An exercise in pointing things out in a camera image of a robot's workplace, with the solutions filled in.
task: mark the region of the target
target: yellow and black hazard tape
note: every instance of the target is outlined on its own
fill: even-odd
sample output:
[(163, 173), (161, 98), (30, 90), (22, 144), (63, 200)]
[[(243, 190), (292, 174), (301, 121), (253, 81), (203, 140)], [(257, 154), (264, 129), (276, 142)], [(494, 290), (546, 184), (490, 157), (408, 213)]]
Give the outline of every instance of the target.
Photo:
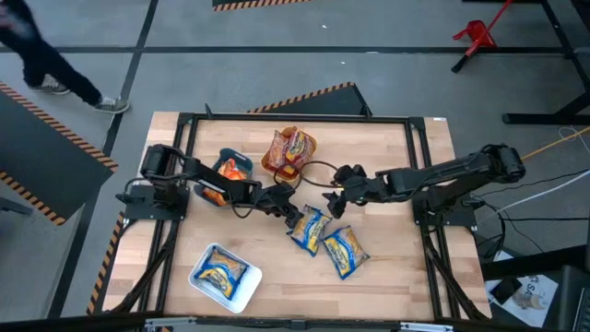
[(12, 98), (14, 101), (18, 102), (22, 107), (29, 110), (31, 113), (35, 114), (39, 119), (43, 120), (47, 125), (53, 128), (58, 133), (62, 134), (63, 136), (67, 137), (74, 145), (77, 145), (79, 148), (83, 149), (86, 153), (88, 153), (92, 158), (96, 159), (98, 162), (102, 163), (104, 166), (108, 167), (112, 172), (117, 172), (119, 169), (119, 165), (113, 161), (110, 157), (107, 157), (102, 153), (98, 148), (94, 148), (92, 145), (89, 144), (84, 138), (76, 135), (73, 131), (68, 129), (65, 125), (61, 124), (59, 121), (52, 118), (51, 115), (45, 113), (42, 109), (37, 107), (34, 103), (27, 100), (25, 97), (21, 96), (18, 92), (14, 91), (10, 88), (6, 83), (0, 81), (0, 91), (4, 92), (8, 97)]
[(232, 4), (221, 4), (213, 6), (213, 11), (225, 11), (234, 9), (244, 8), (258, 8), (261, 6), (276, 6), (276, 5), (287, 5), (287, 4), (298, 4), (304, 2), (311, 2), (312, 0), (253, 0), (253, 1), (242, 1), (235, 2)]
[(107, 253), (104, 255), (104, 259), (102, 259), (102, 265), (100, 266), (99, 276), (96, 279), (96, 283), (94, 284), (94, 288), (92, 289), (92, 294), (90, 295), (90, 302), (88, 303), (88, 308), (86, 308), (86, 314), (91, 315), (95, 314), (96, 303), (99, 300), (100, 291), (103, 287), (106, 287), (105, 283), (108, 283), (106, 279), (107, 271), (111, 267), (111, 264), (114, 264), (114, 252), (117, 248), (119, 240), (121, 239), (121, 234), (123, 231), (123, 220), (124, 220), (124, 213), (121, 211), (119, 212), (119, 217), (117, 217), (117, 222), (114, 225), (114, 230), (112, 231), (111, 240), (109, 241), (109, 247), (107, 248)]
[(43, 202), (40, 201), (35, 195), (33, 195), (29, 190), (27, 190), (24, 186), (19, 184), (15, 179), (4, 171), (0, 171), (0, 180), (5, 184), (17, 192), (17, 194), (21, 195), (25, 198), (29, 203), (31, 203), (35, 208), (37, 208), (45, 217), (52, 221), (57, 226), (61, 226), (65, 223), (65, 218), (58, 215), (57, 213), (53, 212), (48, 206), (46, 206)]
[(263, 112), (268, 112), (268, 111), (273, 110), (273, 109), (276, 109), (278, 107), (292, 104), (293, 102), (299, 102), (299, 101), (308, 100), (310, 98), (321, 96), (323, 94), (330, 93), (330, 92), (336, 91), (338, 89), (343, 89), (343, 88), (348, 88), (348, 87), (354, 87), (354, 86), (355, 86), (354, 82), (347, 82), (347, 83), (342, 83), (340, 85), (334, 85), (334, 86), (332, 86), (330, 88), (319, 89), (319, 90), (314, 91), (314, 92), (306, 93), (306, 94), (304, 94), (302, 96), (293, 97), (293, 98), (289, 98), (289, 99), (284, 100), (284, 101), (279, 101), (279, 102), (275, 102), (275, 103), (270, 104), (270, 105), (266, 105), (266, 106), (263, 106), (263, 107), (258, 107), (256, 109), (247, 111), (247, 113), (263, 113)]

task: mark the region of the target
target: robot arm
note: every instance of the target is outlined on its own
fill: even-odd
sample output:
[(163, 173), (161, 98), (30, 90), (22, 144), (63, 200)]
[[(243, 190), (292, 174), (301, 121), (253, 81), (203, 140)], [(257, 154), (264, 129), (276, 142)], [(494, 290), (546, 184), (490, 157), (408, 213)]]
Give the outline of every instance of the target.
[[(167, 166), (174, 159), (179, 159), (183, 170), (172, 176), (164, 176)], [(156, 198), (163, 208), (172, 208), (177, 202), (176, 183), (195, 181), (223, 195), (223, 198), (236, 208), (252, 208), (267, 215), (286, 217), (290, 228), (303, 216), (297, 207), (289, 202), (295, 190), (287, 183), (263, 188), (257, 181), (232, 181), (218, 172), (203, 165), (200, 160), (184, 155), (179, 149), (155, 145), (147, 148), (146, 157), (140, 169), (141, 175), (156, 188)], [(120, 199), (133, 197), (120, 196)]]
[[(342, 166), (334, 175), (332, 184), (344, 189), (324, 194), (328, 208), (335, 218), (344, 213), (347, 202), (364, 206), (367, 203), (392, 203), (408, 201), (422, 189), (429, 187), (429, 208), (448, 205), (482, 185), (495, 182), (510, 184), (525, 176), (525, 167), (514, 148), (486, 146), (466, 157), (447, 161), (421, 170), (409, 168), (380, 171), (375, 178), (368, 178), (362, 166)], [(451, 180), (452, 184), (433, 187)]]

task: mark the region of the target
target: concrete floor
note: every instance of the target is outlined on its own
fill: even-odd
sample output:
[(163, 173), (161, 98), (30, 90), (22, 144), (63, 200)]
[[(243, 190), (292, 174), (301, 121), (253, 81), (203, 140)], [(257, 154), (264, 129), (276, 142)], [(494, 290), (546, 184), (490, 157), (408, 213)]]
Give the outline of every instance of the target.
[[(135, 47), (149, 0), (29, 0), (41, 30), (55, 46), (88, 46), (66, 57), (105, 94), (118, 95), (131, 53), (101, 52), (100, 46)], [(590, 44), (569, 2), (551, 1), (574, 46)], [(208, 1), (160, 1), (146, 46), (462, 46), (451, 36), (471, 19), (490, 21), (498, 4), (460, 0), (314, 0), (214, 13)], [(559, 46), (541, 6), (514, 5), (493, 36), (501, 46)], [(583, 91), (571, 62), (558, 55), (481, 55), (460, 75), (450, 68), (457, 54), (364, 53), (150, 53), (139, 62), (130, 97), (134, 109), (121, 124), (112, 156), (119, 171), (102, 187), (64, 315), (82, 315), (89, 301), (117, 213), (114, 195), (136, 174), (151, 114), (156, 111), (245, 110), (345, 81), (356, 82), (379, 115), (448, 118), (457, 155), (488, 143), (506, 143), (523, 154), (559, 139), (554, 126), (506, 126), (505, 112), (552, 113)], [(19, 59), (0, 53), (0, 79), (43, 110), (101, 146), (111, 117), (93, 113), (75, 96), (48, 97), (26, 89)], [(525, 182), (585, 169), (590, 153), (580, 140), (540, 154), (526, 164)], [(588, 215), (582, 180), (560, 194), (516, 207), (513, 218)], [(550, 188), (540, 184), (490, 197), (503, 206)], [(480, 193), (499, 188), (490, 185)], [(0, 185), (0, 195), (11, 196)], [(483, 219), (488, 211), (479, 211)], [(0, 222), (0, 321), (46, 316), (77, 224), (74, 216), (54, 227), (40, 216)], [(543, 250), (585, 241), (586, 222), (519, 223)], [(479, 227), (499, 232), (496, 219)], [(533, 254), (536, 247), (508, 228), (506, 245)]]

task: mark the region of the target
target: orange cable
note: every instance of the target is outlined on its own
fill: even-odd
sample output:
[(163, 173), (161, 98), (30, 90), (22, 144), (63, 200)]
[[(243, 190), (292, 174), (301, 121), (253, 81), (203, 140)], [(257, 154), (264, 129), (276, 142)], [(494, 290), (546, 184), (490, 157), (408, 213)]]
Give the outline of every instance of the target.
[(527, 160), (527, 159), (529, 159), (529, 158), (531, 158), (531, 157), (535, 156), (536, 154), (538, 154), (538, 153), (541, 153), (541, 152), (545, 151), (545, 150), (546, 150), (546, 149), (548, 149), (548, 148), (555, 147), (556, 145), (558, 145), (558, 144), (560, 144), (560, 143), (562, 143), (562, 142), (564, 142), (564, 141), (566, 141), (566, 140), (568, 140), (568, 139), (570, 139), (570, 138), (577, 137), (577, 136), (579, 136), (579, 135), (581, 135), (581, 134), (583, 134), (583, 133), (587, 132), (588, 130), (590, 130), (590, 126), (586, 127), (586, 128), (585, 128), (584, 130), (582, 130), (582, 131), (579, 131), (579, 132), (577, 132), (577, 133), (575, 133), (575, 134), (572, 134), (572, 135), (569, 135), (569, 136), (567, 136), (567, 137), (564, 137), (564, 138), (562, 138), (562, 139), (560, 139), (560, 140), (558, 140), (558, 141), (555, 141), (555, 142), (553, 142), (553, 143), (551, 143), (551, 144), (548, 144), (548, 145), (546, 145), (546, 146), (545, 146), (545, 147), (543, 147), (543, 148), (540, 148), (540, 149), (538, 149), (538, 150), (535, 150), (535, 151), (533, 151), (533, 152), (531, 152), (531, 153), (527, 154), (526, 156), (522, 157), (522, 161), (525, 161), (525, 160)]

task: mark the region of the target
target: white cable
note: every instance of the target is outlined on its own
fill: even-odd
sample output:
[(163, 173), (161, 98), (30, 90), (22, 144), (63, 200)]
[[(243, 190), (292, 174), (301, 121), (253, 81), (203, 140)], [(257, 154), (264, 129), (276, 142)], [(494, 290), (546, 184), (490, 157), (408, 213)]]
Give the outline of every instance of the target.
[(497, 215), (497, 214), (500, 214), (500, 212), (502, 212), (502, 211), (504, 211), (504, 210), (506, 210), (506, 209), (508, 209), (508, 208), (513, 208), (513, 207), (516, 207), (517, 205), (521, 205), (521, 204), (523, 204), (523, 203), (525, 203), (525, 202), (528, 202), (528, 201), (530, 201), (530, 200), (533, 200), (533, 199), (535, 199), (535, 198), (539, 198), (539, 197), (541, 197), (541, 196), (544, 196), (544, 195), (546, 195), (546, 194), (550, 194), (550, 193), (552, 193), (552, 192), (554, 192), (554, 191), (556, 191), (556, 190), (560, 190), (560, 189), (561, 189), (561, 188), (563, 188), (564, 186), (566, 186), (566, 185), (570, 185), (570, 184), (573, 184), (574, 182), (576, 182), (576, 181), (578, 181), (578, 180), (582, 179), (583, 177), (585, 177), (585, 176), (586, 176), (586, 175), (588, 175), (588, 174), (590, 174), (590, 171), (584, 172), (584, 173), (582, 173), (582, 174), (580, 174), (580, 175), (576, 176), (575, 178), (571, 179), (570, 181), (566, 182), (565, 184), (560, 184), (560, 185), (556, 186), (555, 188), (552, 188), (552, 189), (546, 190), (546, 191), (544, 191), (544, 192), (542, 192), (542, 193), (539, 193), (539, 194), (536, 194), (536, 195), (532, 195), (532, 196), (530, 196), (530, 197), (528, 197), (528, 198), (525, 198), (525, 199), (521, 199), (521, 200), (519, 200), (518, 202), (512, 203), (512, 204), (511, 204), (511, 205), (509, 205), (509, 206), (503, 207), (503, 208), (501, 208), (501, 209), (499, 209), (499, 210), (495, 211), (494, 213), (492, 213), (492, 214), (488, 215), (486, 218), (482, 219), (481, 221), (484, 221), (484, 220), (488, 219), (489, 217), (493, 217), (493, 216), (495, 216), (495, 215)]
[[(569, 127), (561, 127), (558, 130), (558, 134), (560, 134), (560, 137), (561, 138), (565, 138), (565, 136), (561, 134), (561, 130), (563, 130), (563, 129), (572, 130), (575, 134), (578, 134), (578, 131), (575, 130), (575, 128), (573, 128), (573, 125), (570, 125)], [(590, 153), (590, 148), (586, 145), (586, 141), (584, 140), (584, 138), (582, 137), (582, 135), (578, 135), (576, 137), (572, 137), (572, 138), (568, 139), (567, 141), (568, 142), (573, 142), (576, 139), (578, 139), (578, 137), (580, 137), (580, 140), (582, 141), (582, 144), (584, 144), (584, 148), (586, 148), (586, 151), (588, 151), (588, 153)]]

